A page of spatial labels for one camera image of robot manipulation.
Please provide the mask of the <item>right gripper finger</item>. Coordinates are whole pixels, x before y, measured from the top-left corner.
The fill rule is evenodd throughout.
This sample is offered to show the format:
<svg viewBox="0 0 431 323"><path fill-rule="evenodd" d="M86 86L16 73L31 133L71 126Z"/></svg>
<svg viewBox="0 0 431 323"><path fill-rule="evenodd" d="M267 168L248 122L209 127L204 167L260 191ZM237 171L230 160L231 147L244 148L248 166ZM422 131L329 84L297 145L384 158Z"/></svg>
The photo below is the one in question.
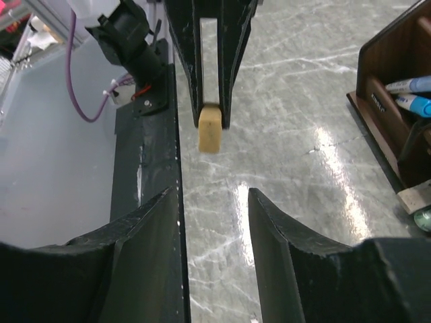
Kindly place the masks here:
<svg viewBox="0 0 431 323"><path fill-rule="evenodd" d="M180 322L178 197L146 204L64 245L1 245L2 322Z"/></svg>
<svg viewBox="0 0 431 323"><path fill-rule="evenodd" d="M430 240L371 238L347 246L248 192L264 322L429 322Z"/></svg>

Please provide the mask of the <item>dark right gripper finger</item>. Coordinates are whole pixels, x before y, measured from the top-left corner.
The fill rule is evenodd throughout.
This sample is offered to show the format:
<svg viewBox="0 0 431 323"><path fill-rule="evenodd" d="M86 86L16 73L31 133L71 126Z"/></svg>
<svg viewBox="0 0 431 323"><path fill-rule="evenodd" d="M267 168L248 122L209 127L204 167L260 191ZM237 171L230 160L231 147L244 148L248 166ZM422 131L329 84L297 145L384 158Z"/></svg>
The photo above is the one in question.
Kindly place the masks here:
<svg viewBox="0 0 431 323"><path fill-rule="evenodd" d="M257 5L257 1L220 1L217 17L218 85L223 129L230 127L233 87Z"/></svg>
<svg viewBox="0 0 431 323"><path fill-rule="evenodd" d="M203 74L199 17L195 1L165 0L172 41L187 76L194 125L203 107Z"/></svg>

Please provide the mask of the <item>tan square eraser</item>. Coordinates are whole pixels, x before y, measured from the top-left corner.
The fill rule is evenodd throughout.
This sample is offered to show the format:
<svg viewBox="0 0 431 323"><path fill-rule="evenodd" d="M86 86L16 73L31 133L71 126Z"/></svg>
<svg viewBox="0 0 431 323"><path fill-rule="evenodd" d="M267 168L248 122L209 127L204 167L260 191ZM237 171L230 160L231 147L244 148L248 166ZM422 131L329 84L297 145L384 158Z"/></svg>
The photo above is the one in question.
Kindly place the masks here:
<svg viewBox="0 0 431 323"><path fill-rule="evenodd" d="M206 104L201 110L198 123L201 153L218 153L222 142L222 112L217 104Z"/></svg>

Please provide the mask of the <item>beige rectangular eraser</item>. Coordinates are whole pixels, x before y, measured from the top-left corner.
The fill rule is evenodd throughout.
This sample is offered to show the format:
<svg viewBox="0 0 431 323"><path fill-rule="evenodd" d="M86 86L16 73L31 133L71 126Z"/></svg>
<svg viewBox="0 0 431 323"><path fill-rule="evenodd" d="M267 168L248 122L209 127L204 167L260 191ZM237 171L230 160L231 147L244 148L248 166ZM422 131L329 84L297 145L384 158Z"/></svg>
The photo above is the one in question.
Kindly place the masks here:
<svg viewBox="0 0 431 323"><path fill-rule="evenodd" d="M430 197L430 180L397 193L398 201L409 215L429 207Z"/></svg>

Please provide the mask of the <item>brown wooden desk organizer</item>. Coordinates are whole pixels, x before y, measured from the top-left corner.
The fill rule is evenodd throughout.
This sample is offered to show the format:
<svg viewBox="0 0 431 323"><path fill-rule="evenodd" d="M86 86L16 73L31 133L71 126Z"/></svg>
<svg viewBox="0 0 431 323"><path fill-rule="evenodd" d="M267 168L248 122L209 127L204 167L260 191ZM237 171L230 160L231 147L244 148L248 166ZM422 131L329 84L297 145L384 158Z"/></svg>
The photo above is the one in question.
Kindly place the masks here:
<svg viewBox="0 0 431 323"><path fill-rule="evenodd" d="M430 179L430 121L399 107L389 83L430 74L430 2L417 1L365 43L347 97L385 157L396 191Z"/></svg>

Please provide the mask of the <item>blue-capped white pen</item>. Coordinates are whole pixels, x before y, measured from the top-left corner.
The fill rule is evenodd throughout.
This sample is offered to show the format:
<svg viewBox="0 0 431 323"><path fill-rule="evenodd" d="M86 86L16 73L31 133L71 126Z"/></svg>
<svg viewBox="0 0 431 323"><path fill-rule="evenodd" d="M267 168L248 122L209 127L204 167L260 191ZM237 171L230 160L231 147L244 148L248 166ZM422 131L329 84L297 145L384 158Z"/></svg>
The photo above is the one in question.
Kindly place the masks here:
<svg viewBox="0 0 431 323"><path fill-rule="evenodd" d="M414 94L398 94L395 102L401 108L413 112L423 118L430 118L430 99Z"/></svg>

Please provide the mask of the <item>blue cap white marker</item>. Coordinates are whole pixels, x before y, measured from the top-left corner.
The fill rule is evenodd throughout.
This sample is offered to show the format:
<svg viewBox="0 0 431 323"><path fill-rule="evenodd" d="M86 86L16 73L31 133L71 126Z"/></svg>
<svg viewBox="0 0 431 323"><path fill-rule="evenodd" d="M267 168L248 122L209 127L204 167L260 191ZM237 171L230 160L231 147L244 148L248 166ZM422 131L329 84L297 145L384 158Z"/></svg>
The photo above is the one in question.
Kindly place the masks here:
<svg viewBox="0 0 431 323"><path fill-rule="evenodd" d="M396 81L385 86L391 94L416 94L426 93L431 90L431 76L415 77Z"/></svg>

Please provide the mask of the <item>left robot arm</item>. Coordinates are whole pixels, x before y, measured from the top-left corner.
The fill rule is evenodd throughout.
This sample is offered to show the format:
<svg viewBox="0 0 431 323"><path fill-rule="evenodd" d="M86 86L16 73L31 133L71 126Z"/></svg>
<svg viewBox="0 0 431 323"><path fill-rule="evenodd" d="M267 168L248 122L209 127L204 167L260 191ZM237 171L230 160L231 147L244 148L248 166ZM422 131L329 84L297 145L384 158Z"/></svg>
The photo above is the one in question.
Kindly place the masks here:
<svg viewBox="0 0 431 323"><path fill-rule="evenodd" d="M182 66L187 74L194 123L203 105L203 83L198 40L200 5L204 1L165 1L168 27ZM120 65L143 87L161 78L162 60L155 46L146 42L150 23L144 9L134 1L120 1L111 13L98 13L97 26L86 30L97 40L110 63Z"/></svg>

